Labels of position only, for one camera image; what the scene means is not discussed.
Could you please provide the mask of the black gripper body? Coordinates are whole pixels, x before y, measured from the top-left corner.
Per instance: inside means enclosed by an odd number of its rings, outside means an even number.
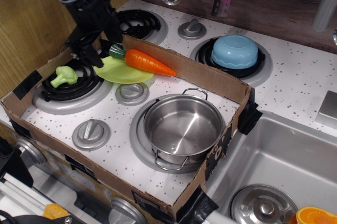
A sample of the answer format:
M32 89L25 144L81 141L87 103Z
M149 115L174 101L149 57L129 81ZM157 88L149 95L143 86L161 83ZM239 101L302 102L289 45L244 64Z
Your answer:
M64 0L76 23L65 44L72 50L91 44L101 34L108 20L118 20L110 0Z

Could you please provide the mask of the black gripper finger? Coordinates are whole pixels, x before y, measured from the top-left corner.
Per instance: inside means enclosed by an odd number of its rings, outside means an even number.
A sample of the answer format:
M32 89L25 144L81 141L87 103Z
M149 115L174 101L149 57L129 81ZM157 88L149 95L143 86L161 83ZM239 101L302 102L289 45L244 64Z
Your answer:
M110 42L121 43L123 41L123 34L118 20L108 20L103 31Z
M104 66L99 54L92 45L80 46L76 50L76 56L83 62L102 68Z

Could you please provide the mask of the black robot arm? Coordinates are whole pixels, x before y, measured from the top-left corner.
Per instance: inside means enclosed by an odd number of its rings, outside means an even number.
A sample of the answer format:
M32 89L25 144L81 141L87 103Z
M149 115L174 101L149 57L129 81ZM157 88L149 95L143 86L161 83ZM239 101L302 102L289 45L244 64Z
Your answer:
M75 29L65 42L78 59L101 68L104 66L93 43L105 33L108 41L120 43L123 34L115 9L110 0L59 0L76 23Z

